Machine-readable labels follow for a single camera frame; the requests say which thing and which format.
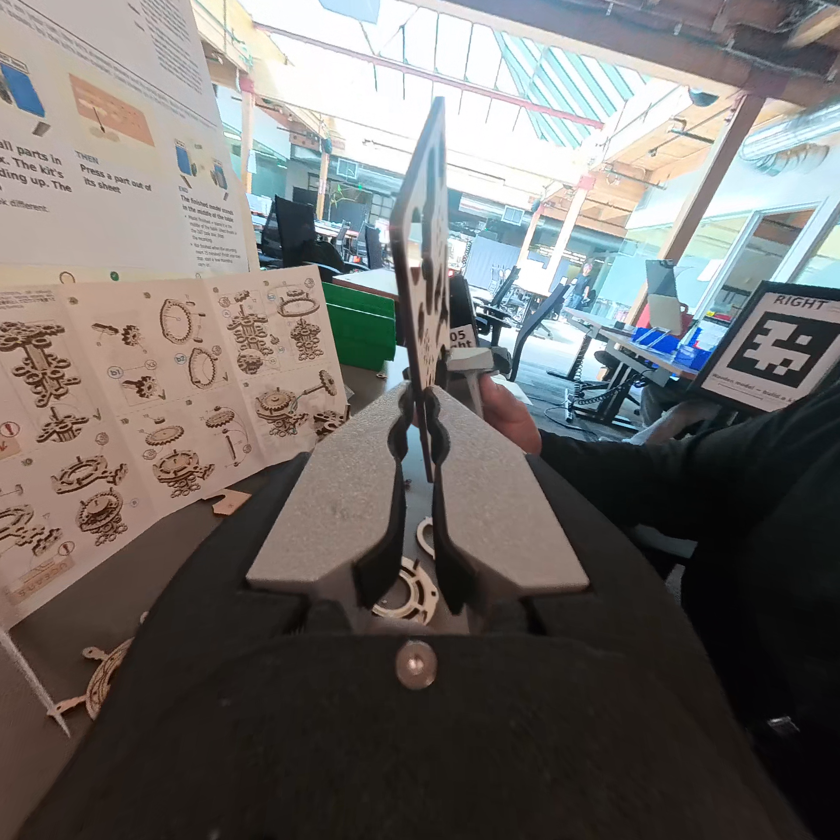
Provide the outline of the person's right hand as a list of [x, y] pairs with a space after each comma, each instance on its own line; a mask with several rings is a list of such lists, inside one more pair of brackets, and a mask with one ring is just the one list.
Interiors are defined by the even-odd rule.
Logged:
[[480, 377], [479, 393], [486, 422], [524, 453], [539, 456], [542, 439], [526, 404], [489, 374]]

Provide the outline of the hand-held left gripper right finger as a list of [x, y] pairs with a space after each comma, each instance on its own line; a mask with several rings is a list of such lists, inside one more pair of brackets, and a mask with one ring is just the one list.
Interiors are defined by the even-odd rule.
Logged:
[[453, 614], [584, 592], [590, 579], [520, 447], [438, 386], [425, 392], [439, 590]]

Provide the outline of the stacked green plastic bins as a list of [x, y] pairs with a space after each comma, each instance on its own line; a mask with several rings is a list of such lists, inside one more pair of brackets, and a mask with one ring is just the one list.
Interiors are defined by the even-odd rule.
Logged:
[[396, 352], [395, 303], [387, 297], [322, 284], [339, 362], [379, 372]]

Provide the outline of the person's right forearm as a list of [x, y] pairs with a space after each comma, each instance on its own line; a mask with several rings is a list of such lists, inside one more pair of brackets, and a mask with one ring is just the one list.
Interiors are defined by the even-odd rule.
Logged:
[[839, 389], [663, 444], [540, 433], [541, 457], [611, 522], [809, 571], [838, 562]]

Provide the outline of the blue plastic bins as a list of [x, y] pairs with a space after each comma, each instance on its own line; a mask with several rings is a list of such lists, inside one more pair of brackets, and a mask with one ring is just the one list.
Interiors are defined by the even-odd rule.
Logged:
[[713, 350], [700, 345], [701, 333], [698, 325], [690, 327], [681, 338], [670, 332], [637, 327], [631, 335], [631, 342], [670, 359], [682, 368], [700, 371], [713, 355]]

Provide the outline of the person's black jacket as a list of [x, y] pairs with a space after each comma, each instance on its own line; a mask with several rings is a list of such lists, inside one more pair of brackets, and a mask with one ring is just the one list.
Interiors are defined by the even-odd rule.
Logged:
[[838, 838], [838, 530], [783, 506], [743, 539], [700, 537], [681, 601], [772, 780]]

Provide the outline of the black-white tag sign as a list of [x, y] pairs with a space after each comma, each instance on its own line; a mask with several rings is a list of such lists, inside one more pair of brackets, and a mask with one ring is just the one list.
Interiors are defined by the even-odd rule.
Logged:
[[838, 383], [839, 289], [763, 281], [686, 397], [746, 414], [781, 410]]

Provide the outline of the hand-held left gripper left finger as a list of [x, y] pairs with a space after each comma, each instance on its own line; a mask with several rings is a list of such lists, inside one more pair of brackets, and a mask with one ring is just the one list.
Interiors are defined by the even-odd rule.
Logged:
[[402, 565], [409, 382], [318, 444], [247, 572], [261, 591], [373, 607]]

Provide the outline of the wooden ship wheel piece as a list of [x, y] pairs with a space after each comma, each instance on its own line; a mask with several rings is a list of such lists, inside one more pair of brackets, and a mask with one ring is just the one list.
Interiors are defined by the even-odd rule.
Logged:
[[104, 650], [96, 646], [84, 647], [80, 656], [97, 663], [87, 687], [81, 695], [54, 704], [47, 710], [46, 715], [58, 723], [64, 723], [66, 713], [78, 707], [84, 707], [88, 718], [95, 721], [110, 691], [112, 680], [129, 652], [132, 642], [133, 637], [129, 637], [111, 650]]

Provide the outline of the white text instruction poster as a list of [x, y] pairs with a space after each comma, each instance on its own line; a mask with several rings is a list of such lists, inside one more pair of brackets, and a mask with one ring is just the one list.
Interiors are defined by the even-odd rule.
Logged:
[[258, 269], [189, 2], [1, 2], [2, 288]]

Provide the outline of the wooden cutout sheet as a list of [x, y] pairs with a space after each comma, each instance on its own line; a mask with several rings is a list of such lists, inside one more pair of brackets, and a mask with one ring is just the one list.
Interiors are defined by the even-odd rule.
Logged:
[[402, 337], [427, 479], [434, 481], [426, 398], [445, 380], [449, 349], [445, 99], [435, 98], [389, 222]]

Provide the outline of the brown-top desk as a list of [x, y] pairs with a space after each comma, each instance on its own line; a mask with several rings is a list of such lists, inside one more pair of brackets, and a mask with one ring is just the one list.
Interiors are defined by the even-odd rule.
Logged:
[[370, 293], [377, 297], [389, 298], [393, 301], [399, 300], [396, 273], [392, 269], [356, 270], [335, 275], [332, 278], [332, 283], [336, 286]]

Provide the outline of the silver ventilation duct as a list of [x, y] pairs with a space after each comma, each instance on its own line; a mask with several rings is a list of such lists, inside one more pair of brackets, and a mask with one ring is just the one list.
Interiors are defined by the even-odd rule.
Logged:
[[751, 134], [739, 150], [739, 158], [755, 171], [778, 176], [790, 172], [812, 172], [831, 151], [824, 141], [839, 132], [839, 99], [816, 110]]

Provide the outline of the illustrated instruction leaflet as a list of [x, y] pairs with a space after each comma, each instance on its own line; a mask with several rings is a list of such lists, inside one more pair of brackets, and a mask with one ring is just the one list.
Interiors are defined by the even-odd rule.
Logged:
[[311, 267], [8, 288], [1, 365], [7, 627], [347, 404]]

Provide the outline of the desk with black legs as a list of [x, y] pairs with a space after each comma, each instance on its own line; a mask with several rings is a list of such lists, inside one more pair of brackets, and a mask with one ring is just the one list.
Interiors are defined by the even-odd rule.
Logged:
[[[669, 398], [687, 395], [697, 373], [676, 363], [673, 353], [658, 353], [655, 346], [634, 341], [631, 332], [615, 328], [613, 321], [569, 308], [563, 309], [563, 315], [584, 335], [569, 372], [562, 375], [570, 383], [563, 406], [567, 424], [586, 421], [634, 432], [634, 421], [621, 411], [636, 385], [666, 389]], [[616, 360], [605, 381], [582, 377], [582, 365], [594, 341], [604, 343], [605, 351]]]

